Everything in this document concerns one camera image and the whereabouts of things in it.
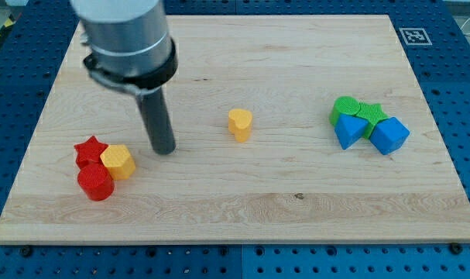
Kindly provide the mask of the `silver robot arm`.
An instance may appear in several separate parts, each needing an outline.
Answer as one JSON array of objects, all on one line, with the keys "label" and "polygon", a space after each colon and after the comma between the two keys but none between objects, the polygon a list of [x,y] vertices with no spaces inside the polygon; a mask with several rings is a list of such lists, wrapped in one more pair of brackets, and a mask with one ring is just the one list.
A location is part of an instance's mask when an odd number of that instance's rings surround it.
[{"label": "silver robot arm", "polygon": [[137,95],[161,87],[177,70],[177,52],[162,0],[71,0],[84,27],[89,76]]}]

